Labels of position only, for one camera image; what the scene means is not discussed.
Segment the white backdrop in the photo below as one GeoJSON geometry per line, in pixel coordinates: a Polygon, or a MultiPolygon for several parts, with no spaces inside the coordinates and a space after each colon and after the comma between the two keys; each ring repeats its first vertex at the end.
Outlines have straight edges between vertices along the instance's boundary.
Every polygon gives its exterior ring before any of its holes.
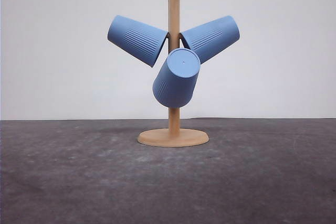
{"type": "MultiPolygon", "coordinates": [[[[181,117],[336,117],[336,0],[181,0],[181,31],[232,15],[181,117]]],[[[107,41],[117,14],[167,29],[167,0],[1,0],[3,120],[167,118],[150,68],[107,41]]]]}

